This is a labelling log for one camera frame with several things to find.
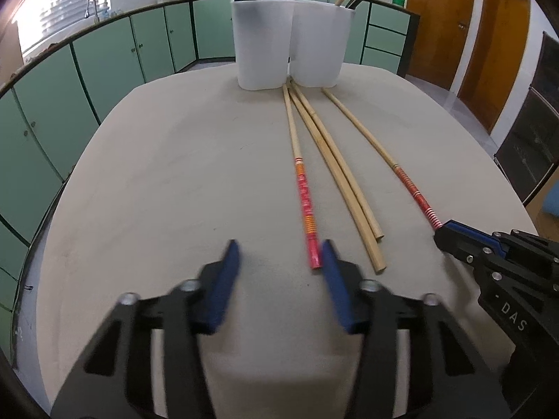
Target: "white cup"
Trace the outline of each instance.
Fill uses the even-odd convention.
[[[295,0],[289,67],[295,82],[325,88],[337,83],[354,16],[332,3]]]
[[[280,88],[287,80],[293,0],[232,1],[239,86]]]

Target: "sink faucet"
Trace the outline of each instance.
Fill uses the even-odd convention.
[[[95,10],[95,17],[93,19],[93,23],[99,23],[99,15],[97,14],[97,0],[93,0],[93,9]],[[86,8],[86,14],[83,17],[84,19],[87,19],[89,17],[89,0],[87,0],[87,8]]]

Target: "metal bolt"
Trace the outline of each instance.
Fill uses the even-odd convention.
[[[196,290],[199,290],[199,288],[200,282],[196,279],[185,280],[181,284],[181,290],[183,290],[184,292],[195,292]]]
[[[138,293],[124,293],[118,298],[123,306],[131,306],[140,300],[140,295]]]
[[[382,285],[376,280],[362,280],[359,283],[359,288],[364,292],[375,293],[382,289]]]
[[[439,300],[439,297],[434,294],[434,293],[427,293],[426,295],[423,296],[423,303],[426,306],[438,306],[441,301]]]

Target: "window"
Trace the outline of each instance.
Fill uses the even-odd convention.
[[[84,18],[87,0],[25,0],[16,12],[21,51],[25,53],[41,40]],[[109,6],[97,0],[98,11]],[[93,2],[89,13],[93,16]]]

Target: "table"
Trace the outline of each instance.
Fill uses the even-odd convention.
[[[351,122],[318,89],[304,91],[385,232],[388,268],[376,278],[400,295],[438,293],[490,366],[506,363],[512,343],[477,305],[470,269],[435,247],[427,219]],[[414,85],[344,65],[333,92],[441,221],[535,233],[491,158]],[[295,115],[319,237],[333,239],[341,257],[372,278],[346,205]],[[361,339],[343,334],[323,278],[307,267],[282,91],[242,90],[235,65],[136,88],[80,158],[52,220],[38,287],[49,398],[121,293],[165,294],[218,260],[230,238],[240,243],[241,272],[221,330],[201,337],[217,416],[342,417]],[[156,385],[161,411],[162,381]]]

